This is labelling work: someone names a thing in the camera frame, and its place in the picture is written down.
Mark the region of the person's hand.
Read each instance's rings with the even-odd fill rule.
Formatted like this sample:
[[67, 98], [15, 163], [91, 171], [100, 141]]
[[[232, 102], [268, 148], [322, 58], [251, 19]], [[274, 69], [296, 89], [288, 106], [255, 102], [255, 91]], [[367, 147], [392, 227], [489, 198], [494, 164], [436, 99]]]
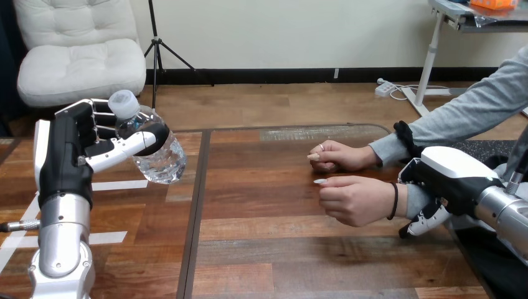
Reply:
[[342, 224], [364, 227], [382, 219], [407, 215], [408, 187], [361, 176], [335, 176], [314, 181], [319, 205]]
[[370, 146], [353, 148], [333, 140], [315, 146], [307, 159], [312, 168], [320, 173], [355, 172], [381, 164]]

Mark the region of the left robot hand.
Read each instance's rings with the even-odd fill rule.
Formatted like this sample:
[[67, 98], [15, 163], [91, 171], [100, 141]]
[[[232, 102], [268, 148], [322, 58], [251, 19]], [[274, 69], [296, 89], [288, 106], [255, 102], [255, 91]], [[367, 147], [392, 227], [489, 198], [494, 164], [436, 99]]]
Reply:
[[118, 137], [109, 126], [115, 120], [107, 100], [89, 98], [36, 122], [33, 155], [40, 207], [63, 194], [91, 204], [93, 174], [132, 156], [153, 154], [169, 136], [169, 128], [158, 121]]

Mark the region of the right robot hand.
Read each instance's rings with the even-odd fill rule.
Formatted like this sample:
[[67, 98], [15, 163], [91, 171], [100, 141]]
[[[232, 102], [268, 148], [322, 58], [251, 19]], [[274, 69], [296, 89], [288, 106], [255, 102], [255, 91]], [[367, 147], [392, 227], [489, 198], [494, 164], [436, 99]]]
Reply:
[[446, 146], [425, 148], [398, 175], [402, 184], [424, 187], [435, 200], [399, 230], [402, 239], [422, 235], [452, 215], [475, 216], [478, 197], [489, 187], [503, 189], [498, 175], [465, 152]]

